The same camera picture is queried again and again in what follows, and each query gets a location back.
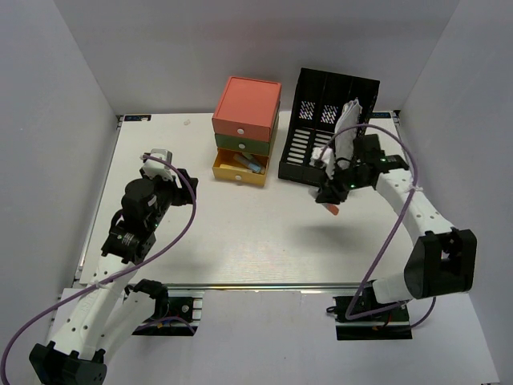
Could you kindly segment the pastel orange highlighter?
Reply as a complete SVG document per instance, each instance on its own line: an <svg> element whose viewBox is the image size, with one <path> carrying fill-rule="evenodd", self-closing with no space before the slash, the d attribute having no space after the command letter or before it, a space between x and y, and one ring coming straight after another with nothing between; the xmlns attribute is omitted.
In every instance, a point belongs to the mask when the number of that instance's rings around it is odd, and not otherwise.
<svg viewBox="0 0 513 385"><path fill-rule="evenodd" d="M325 207L334 216L337 216L339 214L339 208L336 205L327 204Z"/></svg>

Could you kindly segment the white spiral notebook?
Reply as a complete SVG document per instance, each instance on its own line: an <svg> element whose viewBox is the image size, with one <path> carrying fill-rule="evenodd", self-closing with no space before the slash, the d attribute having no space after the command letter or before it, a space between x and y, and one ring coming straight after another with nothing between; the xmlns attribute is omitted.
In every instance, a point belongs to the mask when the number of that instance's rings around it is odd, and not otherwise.
<svg viewBox="0 0 513 385"><path fill-rule="evenodd" d="M349 165L353 156L353 140L356 138L362 106L358 98L347 102L343 108L339 120L335 126L337 137L334 140L334 151L337 159L342 158L342 168Z"/></svg>

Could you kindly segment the pastel blue highlighter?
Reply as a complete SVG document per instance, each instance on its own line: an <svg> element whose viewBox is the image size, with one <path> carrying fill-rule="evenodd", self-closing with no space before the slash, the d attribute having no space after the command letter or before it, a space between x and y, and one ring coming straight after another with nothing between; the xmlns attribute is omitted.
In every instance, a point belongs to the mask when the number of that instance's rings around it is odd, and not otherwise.
<svg viewBox="0 0 513 385"><path fill-rule="evenodd" d="M246 168L248 168L252 172L255 172L258 174L263 174L265 172L265 168L255 160L249 160L246 157L244 157L242 155L238 155L238 154L236 154L233 157L233 159L236 162L238 162L239 164L243 164Z"/></svg>

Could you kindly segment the green drawer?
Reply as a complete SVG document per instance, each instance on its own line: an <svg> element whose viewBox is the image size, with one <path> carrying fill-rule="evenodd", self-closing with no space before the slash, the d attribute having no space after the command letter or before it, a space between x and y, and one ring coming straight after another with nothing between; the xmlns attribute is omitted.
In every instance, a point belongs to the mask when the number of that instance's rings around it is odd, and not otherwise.
<svg viewBox="0 0 513 385"><path fill-rule="evenodd" d="M277 122L270 127L212 120L218 148L262 156L269 156L272 152L277 125Z"/></svg>

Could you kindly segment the orange top drawer box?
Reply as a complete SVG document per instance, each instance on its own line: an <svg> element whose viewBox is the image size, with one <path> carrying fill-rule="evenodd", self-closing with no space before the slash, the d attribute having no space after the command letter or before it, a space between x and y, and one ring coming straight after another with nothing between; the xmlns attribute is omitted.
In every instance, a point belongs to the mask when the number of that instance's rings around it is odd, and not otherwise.
<svg viewBox="0 0 513 385"><path fill-rule="evenodd" d="M212 116L216 134L269 142L281 84L230 76Z"/></svg>

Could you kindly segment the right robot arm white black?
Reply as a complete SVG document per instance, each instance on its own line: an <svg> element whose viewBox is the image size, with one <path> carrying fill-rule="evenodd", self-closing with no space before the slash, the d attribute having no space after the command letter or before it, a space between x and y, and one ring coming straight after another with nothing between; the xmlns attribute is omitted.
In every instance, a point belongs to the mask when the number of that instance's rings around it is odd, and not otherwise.
<svg viewBox="0 0 513 385"><path fill-rule="evenodd" d="M413 169L400 155L387 156L378 136L353 142L353 159L338 157L331 147L315 148L311 161L325 170L315 195L332 213L349 192L373 188L406 228L413 249L399 273L366 284L363 313L373 320L388 314L394 303L467 292L473 286L477 238L457 229L416 185Z"/></svg>

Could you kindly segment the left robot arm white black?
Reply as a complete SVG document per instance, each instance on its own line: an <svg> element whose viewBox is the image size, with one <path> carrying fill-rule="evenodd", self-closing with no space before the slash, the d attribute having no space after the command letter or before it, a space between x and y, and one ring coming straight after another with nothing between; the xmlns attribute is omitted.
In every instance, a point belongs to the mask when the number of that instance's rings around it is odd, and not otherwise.
<svg viewBox="0 0 513 385"><path fill-rule="evenodd" d="M148 259L167 210L196 203L198 180L165 165L147 164L139 172L111 219L87 292L50 341L30 352L43 384L103 383L108 363L132 333L148 319L168 314L168 291L161 282L130 281Z"/></svg>

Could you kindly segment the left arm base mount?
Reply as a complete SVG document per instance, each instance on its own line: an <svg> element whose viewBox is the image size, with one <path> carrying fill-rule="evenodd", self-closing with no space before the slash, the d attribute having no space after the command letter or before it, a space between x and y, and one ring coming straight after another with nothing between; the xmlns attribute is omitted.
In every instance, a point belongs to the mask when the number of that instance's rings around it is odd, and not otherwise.
<svg viewBox="0 0 513 385"><path fill-rule="evenodd" d="M137 327L138 336L192 337L199 326L203 298L200 294L186 294L169 290L156 300L157 311Z"/></svg>

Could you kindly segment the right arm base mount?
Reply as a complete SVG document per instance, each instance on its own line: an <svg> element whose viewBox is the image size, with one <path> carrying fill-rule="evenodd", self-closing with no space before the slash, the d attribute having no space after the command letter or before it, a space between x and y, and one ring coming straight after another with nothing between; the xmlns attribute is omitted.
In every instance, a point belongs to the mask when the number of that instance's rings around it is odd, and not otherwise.
<svg viewBox="0 0 513 385"><path fill-rule="evenodd" d="M405 305L386 312L349 320L345 312L352 295L333 297L325 312L335 320L337 341L410 340L410 315Z"/></svg>

